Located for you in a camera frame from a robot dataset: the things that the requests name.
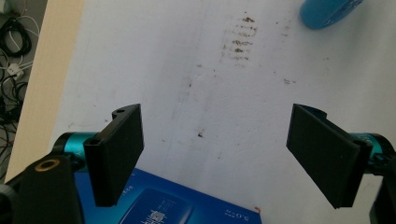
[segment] dark stain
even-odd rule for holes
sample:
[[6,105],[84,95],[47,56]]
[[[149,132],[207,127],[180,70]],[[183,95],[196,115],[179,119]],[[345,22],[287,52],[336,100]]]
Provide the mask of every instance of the dark stain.
[[236,57],[233,57],[232,59],[234,59],[234,60],[237,60],[237,61],[239,61],[239,60],[248,60],[248,57],[241,57],[241,56],[236,56]]
[[247,41],[233,40],[233,44],[235,44],[237,46],[245,46],[245,45],[252,45],[253,43],[250,43]]
[[253,19],[251,19],[250,17],[246,17],[244,19],[242,19],[242,21],[246,21],[246,22],[254,22]]
[[202,129],[200,132],[198,132],[198,137],[204,137],[204,131],[205,129]]
[[244,25],[241,25],[240,27],[243,28],[243,29],[247,29],[247,30],[253,30],[253,31],[255,31],[255,32],[254,32],[255,34],[256,34],[256,32],[257,32],[257,27],[253,27],[253,26],[244,26]]
[[222,154],[222,151],[218,155],[218,160],[221,160],[221,154]]
[[245,33],[245,32],[240,32],[238,34],[241,35],[241,36],[244,36],[244,37],[250,37],[251,36],[250,34]]
[[259,214],[262,212],[262,209],[258,206],[255,206],[254,209],[256,209]]

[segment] cable bundle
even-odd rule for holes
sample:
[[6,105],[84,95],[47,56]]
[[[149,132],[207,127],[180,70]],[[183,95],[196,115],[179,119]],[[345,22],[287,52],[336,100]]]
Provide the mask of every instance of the cable bundle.
[[[6,41],[6,37],[9,32],[18,32],[21,36],[22,45],[18,51],[12,51]],[[24,54],[29,53],[32,49],[32,40],[27,34],[23,25],[15,18],[10,18],[0,29],[0,49],[4,51],[7,56],[10,57],[21,57]]]
[[12,129],[8,128],[6,125],[0,125],[0,130],[4,132],[5,137],[0,137],[5,143],[0,146],[0,167],[2,168],[0,172],[0,180],[4,181],[4,177],[7,174],[7,169],[5,170],[3,166],[4,163],[8,164],[9,156],[11,155],[11,150],[14,145],[14,141],[10,140],[12,134],[15,134],[17,127],[13,124]]

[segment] black cable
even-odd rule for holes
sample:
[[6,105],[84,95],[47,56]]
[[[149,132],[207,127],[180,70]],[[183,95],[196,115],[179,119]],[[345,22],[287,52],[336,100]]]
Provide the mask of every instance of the black cable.
[[9,132],[9,133],[16,133],[16,131],[14,131],[14,130],[8,128],[8,127],[5,126],[5,125],[3,125],[3,130],[6,130],[6,131]]
[[19,82],[19,83],[17,83],[17,86],[15,86],[14,88],[15,88],[15,99],[18,101],[18,102],[20,102],[20,104],[21,104],[21,102],[23,102],[23,99],[21,98],[21,90],[22,90],[22,88],[23,87],[26,87],[27,88],[27,82]]
[[4,130],[5,134],[6,134],[6,146],[0,152],[0,158],[1,158],[1,156],[3,156],[3,153],[5,153],[7,151],[7,147],[9,146],[9,134],[8,134],[8,131],[6,130],[6,126],[5,125],[1,125],[1,126],[3,126],[3,130]]
[[6,174],[7,174],[7,171],[4,171],[4,173],[0,176],[0,180],[3,179],[4,176],[6,176]]
[[5,70],[4,69],[0,69],[1,70],[1,78],[0,78],[0,82],[2,82],[3,81],[3,79],[4,79],[4,77],[5,77],[5,75],[6,75],[6,72],[5,72]]
[[[6,41],[6,37],[9,32],[18,32],[21,35],[21,48],[18,51],[12,51]],[[0,28],[0,49],[4,51],[7,56],[10,57],[21,57],[22,55],[28,53],[32,48],[32,40],[27,34],[23,25],[20,24],[17,19],[10,18],[4,25]]]
[[0,137],[0,139],[3,140],[3,141],[5,141],[5,142],[7,141],[7,139],[4,138],[4,137]]
[[4,96],[5,98],[7,98],[9,101],[16,102],[17,104],[19,104],[20,102],[18,101],[18,99],[13,99],[13,98],[11,98],[10,96],[8,96],[8,95],[6,94],[6,91],[4,90],[4,84],[5,84],[8,80],[11,81],[12,86],[13,86],[13,90],[14,90],[14,88],[17,86],[17,82],[15,81],[14,77],[15,77],[15,75],[14,75],[14,76],[6,77],[6,78],[1,82],[0,89],[1,89],[1,93],[3,93],[3,96]]
[[11,153],[8,153],[8,154],[3,158],[3,160],[0,162],[0,166],[3,165],[3,162],[5,162],[6,159],[7,159],[10,155],[11,155]]
[[11,125],[12,125],[12,127],[14,128],[14,130],[11,130],[11,129],[10,129],[10,132],[11,132],[11,133],[17,133],[17,129],[18,129],[18,128],[17,128],[17,126],[15,126],[14,122],[11,122]]

